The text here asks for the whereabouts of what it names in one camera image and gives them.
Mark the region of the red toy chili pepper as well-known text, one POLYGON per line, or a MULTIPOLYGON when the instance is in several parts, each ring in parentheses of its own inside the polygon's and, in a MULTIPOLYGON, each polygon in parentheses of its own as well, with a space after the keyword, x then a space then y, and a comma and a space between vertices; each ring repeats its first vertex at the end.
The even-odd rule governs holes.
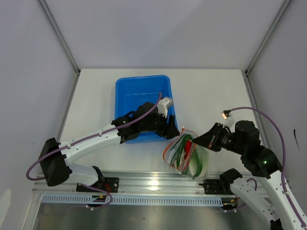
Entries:
POLYGON ((189 154, 190 149, 191 149, 191 146, 192 146, 191 140, 187 140, 187 142, 186 142, 186 144, 185 144, 185 147, 184 147, 184 150, 185 150, 185 153, 186 153, 186 154, 189 154))

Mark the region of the toy napa cabbage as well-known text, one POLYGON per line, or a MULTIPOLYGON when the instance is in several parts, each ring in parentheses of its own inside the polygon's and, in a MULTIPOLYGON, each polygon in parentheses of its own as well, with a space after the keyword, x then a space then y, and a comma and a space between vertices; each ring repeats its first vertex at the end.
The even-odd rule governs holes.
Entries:
POLYGON ((207 175, 207 168, 208 168, 207 154, 193 153, 188 165, 189 176, 193 180, 203 179, 207 175))

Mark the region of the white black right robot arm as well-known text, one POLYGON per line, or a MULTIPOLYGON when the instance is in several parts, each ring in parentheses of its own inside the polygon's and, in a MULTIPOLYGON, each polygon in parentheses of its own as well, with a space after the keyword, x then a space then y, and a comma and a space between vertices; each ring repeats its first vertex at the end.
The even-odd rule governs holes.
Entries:
POLYGON ((305 230, 307 216, 300 208, 286 180, 282 166, 273 151, 260 143, 260 132, 252 121, 236 122, 233 133, 215 123, 193 143, 211 151, 226 149, 240 155, 244 167, 265 189, 269 200, 255 191, 241 173, 230 169, 220 175, 219 188, 243 200, 271 230, 305 230))

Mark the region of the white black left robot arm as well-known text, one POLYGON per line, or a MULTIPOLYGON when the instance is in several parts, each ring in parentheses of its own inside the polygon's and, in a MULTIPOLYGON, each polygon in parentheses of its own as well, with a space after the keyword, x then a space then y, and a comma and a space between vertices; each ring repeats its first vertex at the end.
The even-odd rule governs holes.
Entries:
POLYGON ((136 111, 113 120, 111 124, 96 133, 77 140, 59 144, 54 138, 48 139, 40 153, 39 165, 49 187, 66 181, 85 184, 98 192, 104 187, 104 178, 97 166, 86 167, 76 161, 109 146, 116 146, 137 139, 142 133, 155 133, 165 139, 179 136, 175 115, 168 114, 173 105, 165 97, 158 103, 145 102, 136 111))

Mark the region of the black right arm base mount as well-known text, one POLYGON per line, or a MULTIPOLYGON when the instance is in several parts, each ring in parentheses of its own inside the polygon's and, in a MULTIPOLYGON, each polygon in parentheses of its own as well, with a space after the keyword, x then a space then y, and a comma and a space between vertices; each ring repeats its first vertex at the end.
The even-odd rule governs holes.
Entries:
POLYGON ((230 182, 222 179, 206 179, 199 186, 203 187, 206 195, 233 195, 230 182))

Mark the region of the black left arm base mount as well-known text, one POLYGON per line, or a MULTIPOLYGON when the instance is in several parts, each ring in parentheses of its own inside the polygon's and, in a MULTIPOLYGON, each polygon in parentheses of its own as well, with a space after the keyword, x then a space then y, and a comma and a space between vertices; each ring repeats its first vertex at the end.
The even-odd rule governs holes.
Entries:
POLYGON ((96 166, 92 166, 95 170, 98 180, 93 185, 88 187, 78 184, 76 187, 77 192, 108 192, 108 193, 117 193, 119 187, 119 178, 118 177, 104 177, 100 169, 96 166))

